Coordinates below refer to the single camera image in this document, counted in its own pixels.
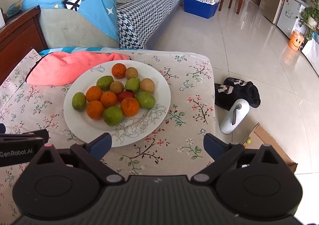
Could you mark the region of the green jujube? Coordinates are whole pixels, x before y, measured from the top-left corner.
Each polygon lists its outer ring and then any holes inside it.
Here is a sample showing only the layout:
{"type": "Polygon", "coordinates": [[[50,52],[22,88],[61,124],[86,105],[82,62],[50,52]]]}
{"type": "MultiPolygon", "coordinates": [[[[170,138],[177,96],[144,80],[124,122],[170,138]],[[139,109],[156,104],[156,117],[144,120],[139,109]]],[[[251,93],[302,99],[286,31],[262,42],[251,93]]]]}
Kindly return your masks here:
{"type": "Polygon", "coordinates": [[[147,91],[140,91],[135,96],[141,108],[151,109],[156,104],[154,96],[147,91]]]}
{"type": "Polygon", "coordinates": [[[105,109],[105,111],[103,112],[104,122],[108,126],[116,126],[122,121],[123,117],[124,114],[121,108],[119,108],[118,106],[109,107],[108,109],[105,109]]]}
{"type": "Polygon", "coordinates": [[[72,107],[76,111],[82,111],[85,109],[87,105],[87,99],[85,95],[82,92],[77,92],[73,97],[72,97],[72,107]]]}
{"type": "Polygon", "coordinates": [[[127,80],[125,84],[125,90],[136,94],[140,89],[140,79],[138,77],[132,77],[127,80]]]}
{"type": "Polygon", "coordinates": [[[112,76],[102,76],[97,80],[96,85],[101,88],[102,91],[108,91],[113,82],[114,79],[112,76]]]}

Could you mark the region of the orange tangerine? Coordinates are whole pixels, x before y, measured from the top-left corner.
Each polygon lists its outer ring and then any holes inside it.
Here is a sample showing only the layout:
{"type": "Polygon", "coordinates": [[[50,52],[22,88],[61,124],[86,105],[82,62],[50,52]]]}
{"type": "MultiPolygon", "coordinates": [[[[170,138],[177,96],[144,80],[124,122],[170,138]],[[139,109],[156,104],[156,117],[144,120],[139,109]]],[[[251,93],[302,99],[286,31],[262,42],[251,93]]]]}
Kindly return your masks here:
{"type": "Polygon", "coordinates": [[[85,98],[87,99],[88,102],[99,101],[102,94],[103,94],[103,91],[100,87],[92,86],[85,93],[85,98]]]}
{"type": "Polygon", "coordinates": [[[100,120],[103,117],[104,106],[98,101],[91,101],[87,106],[87,115],[93,120],[100,120]]]}
{"type": "Polygon", "coordinates": [[[121,102],[121,110],[126,117],[135,116],[140,109],[138,101],[133,97],[127,97],[121,102]]]}
{"type": "Polygon", "coordinates": [[[127,67],[122,64],[122,63],[116,63],[112,69],[111,69],[111,73],[112,75],[117,78],[117,79],[122,79],[125,77],[125,73],[126,73],[127,67]]]}
{"type": "Polygon", "coordinates": [[[117,95],[112,91],[106,91],[100,97],[100,102],[103,104],[105,109],[117,105],[117,95]]]}

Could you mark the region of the red cherry tomato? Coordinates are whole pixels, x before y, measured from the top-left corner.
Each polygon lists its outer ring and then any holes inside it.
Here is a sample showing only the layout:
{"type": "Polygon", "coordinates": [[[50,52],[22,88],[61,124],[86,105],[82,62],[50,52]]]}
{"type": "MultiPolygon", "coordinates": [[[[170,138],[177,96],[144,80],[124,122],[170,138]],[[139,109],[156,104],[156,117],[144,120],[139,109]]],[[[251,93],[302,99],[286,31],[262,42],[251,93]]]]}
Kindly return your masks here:
{"type": "Polygon", "coordinates": [[[130,91],[123,91],[117,95],[117,100],[121,103],[125,98],[135,98],[135,94],[130,91]]]}

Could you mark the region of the brown longan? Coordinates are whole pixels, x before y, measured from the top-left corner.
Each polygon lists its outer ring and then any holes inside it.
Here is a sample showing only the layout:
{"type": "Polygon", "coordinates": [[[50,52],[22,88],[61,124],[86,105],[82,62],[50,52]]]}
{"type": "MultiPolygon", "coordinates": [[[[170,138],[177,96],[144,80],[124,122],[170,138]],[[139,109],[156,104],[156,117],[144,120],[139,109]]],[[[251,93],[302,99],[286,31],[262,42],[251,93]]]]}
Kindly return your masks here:
{"type": "Polygon", "coordinates": [[[114,81],[110,85],[110,91],[115,93],[116,95],[120,94],[124,90],[124,85],[120,81],[114,81]]]}
{"type": "Polygon", "coordinates": [[[138,77],[138,70],[134,67],[129,67],[125,71],[125,77],[127,79],[136,78],[138,77]]]}

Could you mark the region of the brown kiwi fruit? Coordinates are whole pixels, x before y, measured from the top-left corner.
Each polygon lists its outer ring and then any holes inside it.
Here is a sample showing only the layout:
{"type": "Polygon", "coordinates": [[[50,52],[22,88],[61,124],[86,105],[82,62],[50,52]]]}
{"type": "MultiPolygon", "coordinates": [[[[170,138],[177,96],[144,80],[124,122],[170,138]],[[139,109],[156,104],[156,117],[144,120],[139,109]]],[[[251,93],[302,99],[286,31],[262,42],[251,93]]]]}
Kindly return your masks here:
{"type": "Polygon", "coordinates": [[[153,80],[149,78],[142,79],[142,81],[140,82],[140,91],[146,91],[152,94],[154,90],[155,83],[153,82],[153,80]]]}

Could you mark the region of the floral tablecloth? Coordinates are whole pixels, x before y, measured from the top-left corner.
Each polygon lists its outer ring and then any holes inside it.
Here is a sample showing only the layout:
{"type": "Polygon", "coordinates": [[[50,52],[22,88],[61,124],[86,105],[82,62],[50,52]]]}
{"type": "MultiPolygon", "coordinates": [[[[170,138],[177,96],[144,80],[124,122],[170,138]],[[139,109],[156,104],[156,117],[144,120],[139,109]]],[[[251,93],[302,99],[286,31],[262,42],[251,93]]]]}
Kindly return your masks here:
{"type": "Polygon", "coordinates": [[[62,224],[93,206],[108,185],[76,167],[73,144],[90,143],[103,133],[112,138],[111,149],[101,159],[123,176],[193,176],[210,162],[203,148],[206,133],[215,132],[214,75],[209,60],[192,53],[120,50],[129,60],[105,62],[62,86],[30,85],[25,79],[43,56],[31,50],[1,82],[1,123],[6,134],[46,129],[44,144],[27,163],[1,167],[1,224],[21,216],[28,222],[62,224]],[[155,83],[156,104],[124,115],[116,126],[93,120],[72,107],[77,92],[84,95],[102,76],[115,78],[116,63],[138,70],[140,81],[155,83]]]}

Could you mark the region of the white dispenser bottle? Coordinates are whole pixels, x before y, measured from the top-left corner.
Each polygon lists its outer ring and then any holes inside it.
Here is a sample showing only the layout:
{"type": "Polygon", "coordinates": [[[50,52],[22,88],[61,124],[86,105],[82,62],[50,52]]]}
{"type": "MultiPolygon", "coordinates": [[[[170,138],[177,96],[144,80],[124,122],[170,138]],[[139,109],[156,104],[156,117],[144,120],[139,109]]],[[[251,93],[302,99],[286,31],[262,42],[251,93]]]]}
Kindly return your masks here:
{"type": "Polygon", "coordinates": [[[231,134],[244,120],[250,110],[249,103],[244,99],[238,99],[230,108],[226,117],[220,124],[222,133],[231,134]]]}

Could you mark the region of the black slippers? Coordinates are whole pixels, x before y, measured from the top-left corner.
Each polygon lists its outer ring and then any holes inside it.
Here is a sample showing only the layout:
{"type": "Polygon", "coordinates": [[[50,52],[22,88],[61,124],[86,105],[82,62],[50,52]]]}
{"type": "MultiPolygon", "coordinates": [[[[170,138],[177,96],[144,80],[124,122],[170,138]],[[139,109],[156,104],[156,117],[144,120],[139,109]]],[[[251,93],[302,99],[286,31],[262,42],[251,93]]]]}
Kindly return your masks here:
{"type": "Polygon", "coordinates": [[[228,77],[223,84],[215,83],[215,105],[225,110],[230,110],[239,99],[244,99],[253,108],[258,108],[261,103],[258,88],[251,81],[228,77]]]}

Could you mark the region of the pink towel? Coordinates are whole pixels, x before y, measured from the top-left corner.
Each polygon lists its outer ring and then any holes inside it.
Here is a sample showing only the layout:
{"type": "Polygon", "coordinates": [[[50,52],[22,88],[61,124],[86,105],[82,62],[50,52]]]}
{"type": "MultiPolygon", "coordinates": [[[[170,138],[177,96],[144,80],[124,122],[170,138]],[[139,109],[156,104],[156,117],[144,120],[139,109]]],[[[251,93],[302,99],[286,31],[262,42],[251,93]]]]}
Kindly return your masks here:
{"type": "Polygon", "coordinates": [[[53,52],[37,61],[27,74],[25,81],[30,85],[67,85],[93,67],[105,62],[129,59],[129,56],[119,53],[53,52]]]}

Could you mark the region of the wooden headboard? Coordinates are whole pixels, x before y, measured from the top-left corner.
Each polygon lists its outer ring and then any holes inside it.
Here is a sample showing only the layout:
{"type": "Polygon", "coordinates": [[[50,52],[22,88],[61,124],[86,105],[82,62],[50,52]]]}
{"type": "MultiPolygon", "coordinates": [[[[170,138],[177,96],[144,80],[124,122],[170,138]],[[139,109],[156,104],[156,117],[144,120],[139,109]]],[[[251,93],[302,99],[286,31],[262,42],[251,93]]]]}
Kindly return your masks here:
{"type": "Polygon", "coordinates": [[[40,7],[19,13],[1,29],[0,81],[4,82],[15,66],[32,49],[48,49],[39,23],[40,7]]]}

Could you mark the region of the orange smiley bucket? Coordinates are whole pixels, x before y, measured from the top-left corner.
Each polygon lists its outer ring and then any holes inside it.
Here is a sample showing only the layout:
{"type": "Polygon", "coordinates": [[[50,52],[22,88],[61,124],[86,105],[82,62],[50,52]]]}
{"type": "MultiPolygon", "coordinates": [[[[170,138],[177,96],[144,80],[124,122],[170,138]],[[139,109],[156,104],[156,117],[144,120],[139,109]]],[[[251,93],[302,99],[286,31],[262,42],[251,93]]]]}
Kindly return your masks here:
{"type": "Polygon", "coordinates": [[[299,31],[294,30],[291,34],[288,46],[296,52],[302,45],[303,41],[304,41],[304,35],[300,33],[299,31]]]}

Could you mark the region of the blue plastic bin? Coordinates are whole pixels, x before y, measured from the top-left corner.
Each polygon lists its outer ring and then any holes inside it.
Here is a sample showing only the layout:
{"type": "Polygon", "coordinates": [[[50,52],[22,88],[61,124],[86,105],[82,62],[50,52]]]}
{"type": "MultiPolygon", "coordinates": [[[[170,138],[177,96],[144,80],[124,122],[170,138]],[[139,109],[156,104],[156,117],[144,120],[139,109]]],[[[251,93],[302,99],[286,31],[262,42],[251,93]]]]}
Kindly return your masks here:
{"type": "Polygon", "coordinates": [[[202,18],[210,19],[219,7],[219,3],[209,5],[197,0],[183,0],[184,11],[202,18]]]}

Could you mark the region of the houndstooth sofa cover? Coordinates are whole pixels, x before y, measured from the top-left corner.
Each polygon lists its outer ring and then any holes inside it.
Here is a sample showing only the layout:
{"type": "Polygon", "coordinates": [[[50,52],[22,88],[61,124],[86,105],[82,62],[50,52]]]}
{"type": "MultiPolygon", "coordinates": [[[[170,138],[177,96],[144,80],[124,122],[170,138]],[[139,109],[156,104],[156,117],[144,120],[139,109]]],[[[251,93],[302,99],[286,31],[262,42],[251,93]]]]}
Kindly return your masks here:
{"type": "Polygon", "coordinates": [[[181,0],[117,0],[119,47],[145,49],[181,0]]]}

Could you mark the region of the potted green plant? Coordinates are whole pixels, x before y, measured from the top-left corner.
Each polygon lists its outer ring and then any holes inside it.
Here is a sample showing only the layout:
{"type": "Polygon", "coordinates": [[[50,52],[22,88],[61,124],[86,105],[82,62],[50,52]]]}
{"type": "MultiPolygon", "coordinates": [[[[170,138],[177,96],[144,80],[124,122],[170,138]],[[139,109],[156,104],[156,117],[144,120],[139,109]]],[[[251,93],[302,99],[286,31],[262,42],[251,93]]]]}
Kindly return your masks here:
{"type": "Polygon", "coordinates": [[[318,34],[318,0],[310,0],[310,6],[301,12],[300,26],[306,27],[304,38],[309,41],[318,34]]]}

